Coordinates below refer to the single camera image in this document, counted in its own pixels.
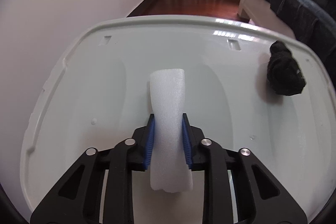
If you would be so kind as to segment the white foam strip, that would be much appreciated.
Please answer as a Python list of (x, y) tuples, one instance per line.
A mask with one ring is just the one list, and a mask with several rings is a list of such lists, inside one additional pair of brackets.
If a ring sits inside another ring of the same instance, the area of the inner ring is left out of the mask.
[(163, 69), (150, 75), (150, 100), (154, 114), (154, 144), (150, 186), (168, 193), (193, 189), (193, 178), (183, 149), (182, 121), (185, 71)]

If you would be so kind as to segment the black sock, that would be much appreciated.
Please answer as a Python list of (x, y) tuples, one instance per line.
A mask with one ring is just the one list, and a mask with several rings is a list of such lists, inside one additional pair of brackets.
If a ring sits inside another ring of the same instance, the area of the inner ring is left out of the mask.
[(297, 60), (280, 40), (270, 46), (266, 77), (272, 90), (281, 96), (301, 94), (306, 86), (306, 80)]

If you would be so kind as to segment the white bed frame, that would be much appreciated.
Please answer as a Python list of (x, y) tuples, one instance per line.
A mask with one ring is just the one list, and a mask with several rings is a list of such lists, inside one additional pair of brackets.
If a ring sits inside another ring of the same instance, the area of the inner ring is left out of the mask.
[(254, 25), (278, 32), (295, 39), (294, 32), (270, 8), (265, 0), (240, 0), (238, 16), (252, 20)]

